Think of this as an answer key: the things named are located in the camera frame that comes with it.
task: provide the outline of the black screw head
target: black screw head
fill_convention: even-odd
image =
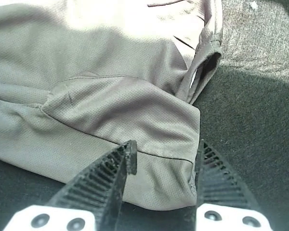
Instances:
[[[43,227],[44,225],[46,225],[49,221],[50,217],[48,214],[40,214],[38,216],[36,216],[35,218],[33,218],[33,220],[31,221],[31,226],[33,228],[40,228]]]
[[[261,227],[260,222],[252,217],[244,217],[242,219],[243,223],[252,227]]]
[[[68,231],[81,231],[85,227],[85,221],[82,218],[75,218],[72,219],[68,224],[67,224],[67,230]]]
[[[219,221],[222,220],[222,217],[219,213],[215,212],[215,211],[208,211],[204,214],[204,217],[210,220],[215,220],[215,221]]]

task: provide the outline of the gray fabric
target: gray fabric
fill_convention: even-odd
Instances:
[[[11,2],[0,1],[0,159],[67,182],[134,139],[138,174],[123,199],[195,205],[200,113],[191,97],[219,62],[221,2]]]

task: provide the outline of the gray mesh fabric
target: gray mesh fabric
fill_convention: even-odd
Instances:
[[[221,10],[214,0],[0,1],[0,159],[68,182],[134,139],[124,200],[194,205],[190,103],[218,64]]]

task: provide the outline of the gray carpet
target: gray carpet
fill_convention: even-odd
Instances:
[[[289,231],[289,1],[224,0],[224,59],[195,103],[201,137]]]

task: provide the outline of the black carpet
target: black carpet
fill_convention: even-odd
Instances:
[[[220,67],[195,103],[201,137],[247,183],[275,231],[289,231],[289,83]]]

